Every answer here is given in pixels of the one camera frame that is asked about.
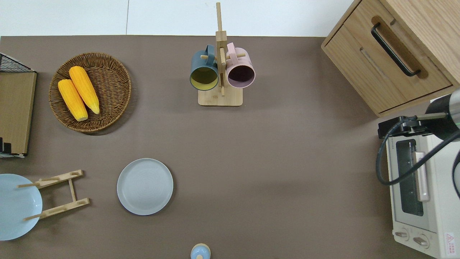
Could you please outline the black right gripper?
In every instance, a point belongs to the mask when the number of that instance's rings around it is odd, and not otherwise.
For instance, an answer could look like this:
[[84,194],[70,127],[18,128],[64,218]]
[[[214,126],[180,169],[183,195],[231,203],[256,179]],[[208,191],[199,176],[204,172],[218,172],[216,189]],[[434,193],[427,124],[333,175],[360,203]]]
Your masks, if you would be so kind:
[[428,136],[432,135],[426,126],[421,125],[418,120],[408,120],[407,116],[398,116],[378,124],[378,137],[384,139],[389,137],[411,137],[411,136]]

